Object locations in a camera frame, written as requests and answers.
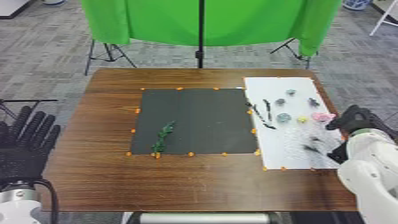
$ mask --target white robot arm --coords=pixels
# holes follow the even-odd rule
[[[32,214],[41,210],[39,194],[32,189],[0,193],[0,224],[39,224]]]
[[[359,129],[346,143],[348,160],[337,175],[357,196],[366,224],[398,223],[398,147],[378,129]]]

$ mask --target pink object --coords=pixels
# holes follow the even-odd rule
[[[313,119],[320,122],[330,121],[336,117],[336,114],[318,113],[314,112],[311,115]]]

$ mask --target black mat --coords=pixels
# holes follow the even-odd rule
[[[158,132],[170,121],[176,121],[176,125],[165,139],[165,154],[252,153],[257,143],[245,102],[245,94],[238,89],[146,90],[133,154],[153,152]]]

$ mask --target small plant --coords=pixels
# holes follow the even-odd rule
[[[154,153],[160,153],[165,151],[165,137],[172,133],[174,124],[176,124],[176,121],[170,121],[158,132],[158,141],[151,147]]]

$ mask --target black cable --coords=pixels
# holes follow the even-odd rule
[[[51,224],[58,224],[58,197],[53,185],[46,179],[35,180],[34,184],[42,185],[51,193]]]

